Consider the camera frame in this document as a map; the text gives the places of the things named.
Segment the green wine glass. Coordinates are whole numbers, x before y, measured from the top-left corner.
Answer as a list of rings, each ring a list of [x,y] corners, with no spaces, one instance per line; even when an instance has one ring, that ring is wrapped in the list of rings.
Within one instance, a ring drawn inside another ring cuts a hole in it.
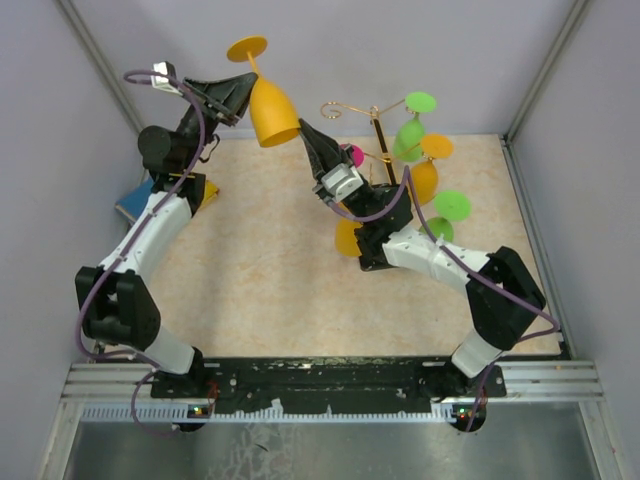
[[[460,191],[446,190],[438,193],[432,203],[436,216],[426,221],[428,229],[436,238],[452,242],[454,223],[464,221],[471,214],[470,199]]]
[[[411,163],[422,156],[419,143],[426,131],[420,115],[435,110],[437,100],[426,92],[414,91],[405,97],[405,107],[411,114],[411,118],[398,130],[392,147],[392,155],[397,160]]]

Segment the orange wine glass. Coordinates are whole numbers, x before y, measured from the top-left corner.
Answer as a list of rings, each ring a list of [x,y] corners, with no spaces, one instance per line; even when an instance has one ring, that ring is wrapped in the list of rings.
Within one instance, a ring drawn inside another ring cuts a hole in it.
[[[256,58],[268,46],[265,37],[254,35],[235,42],[227,50],[231,62],[248,62],[257,80],[249,100],[249,112],[257,141],[262,148],[272,148],[294,139],[299,134],[297,111],[289,96],[261,72]]]
[[[357,258],[361,255],[355,231],[362,226],[359,222],[341,218],[336,225],[334,245],[336,250],[345,257]]]
[[[449,158],[454,146],[447,136],[438,133],[425,134],[418,146],[425,160],[411,168],[411,178],[417,195],[416,204],[423,206],[433,199],[439,183],[434,161]]]

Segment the pink wine glass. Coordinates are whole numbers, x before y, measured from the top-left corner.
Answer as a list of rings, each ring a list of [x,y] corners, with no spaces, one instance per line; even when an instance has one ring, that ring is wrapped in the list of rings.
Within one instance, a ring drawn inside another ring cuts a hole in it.
[[[341,144],[340,147],[343,151],[345,151],[350,156],[356,168],[359,168],[363,164],[364,152],[360,147],[351,143]]]

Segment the gold wine glass rack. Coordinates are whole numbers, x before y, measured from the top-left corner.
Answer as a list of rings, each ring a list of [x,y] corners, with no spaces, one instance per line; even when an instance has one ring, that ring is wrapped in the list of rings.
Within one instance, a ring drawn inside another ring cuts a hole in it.
[[[355,228],[354,235],[360,249],[360,268],[365,272],[392,268],[386,259],[383,245],[391,239],[393,233],[399,232],[413,219],[410,195],[407,192],[408,176],[404,175],[401,181],[396,178],[391,151],[381,123],[384,113],[404,103],[401,100],[386,108],[372,106],[369,110],[362,110],[331,101],[320,108],[321,114],[327,119],[337,119],[343,110],[369,118],[381,154],[379,161],[383,163],[388,177],[388,182],[382,184],[374,185],[366,181],[363,188],[347,198],[347,212],[354,217],[353,222],[361,223],[361,226]]]

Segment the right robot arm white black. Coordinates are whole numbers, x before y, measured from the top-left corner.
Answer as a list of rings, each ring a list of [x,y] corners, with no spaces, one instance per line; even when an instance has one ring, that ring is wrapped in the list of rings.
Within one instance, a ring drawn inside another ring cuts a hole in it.
[[[300,123],[299,135],[315,194],[358,225],[354,235],[363,268],[419,272],[468,300],[473,327],[454,350],[446,380],[454,393],[470,395],[481,385],[482,371],[523,338],[546,306],[520,255],[508,247],[494,253],[470,250],[416,230],[410,223],[417,189],[409,172],[398,185],[373,185],[356,168],[352,146],[340,146],[306,121]]]

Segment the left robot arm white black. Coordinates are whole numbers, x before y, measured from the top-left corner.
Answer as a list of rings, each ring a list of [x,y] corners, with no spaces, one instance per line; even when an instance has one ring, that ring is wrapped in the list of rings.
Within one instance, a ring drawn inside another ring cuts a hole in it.
[[[138,135],[143,166],[153,179],[141,216],[125,238],[96,267],[75,277],[79,313],[74,339],[87,357],[87,339],[112,346],[105,358],[135,355],[156,370],[172,374],[184,395],[201,394],[208,373],[198,350],[161,325],[161,314],[147,282],[178,234],[201,207],[206,177],[195,172],[204,147],[219,138],[219,125],[232,127],[243,117],[258,76],[245,73],[217,81],[178,80],[168,63],[124,74],[131,84],[179,96],[189,108],[178,127],[151,125]]]

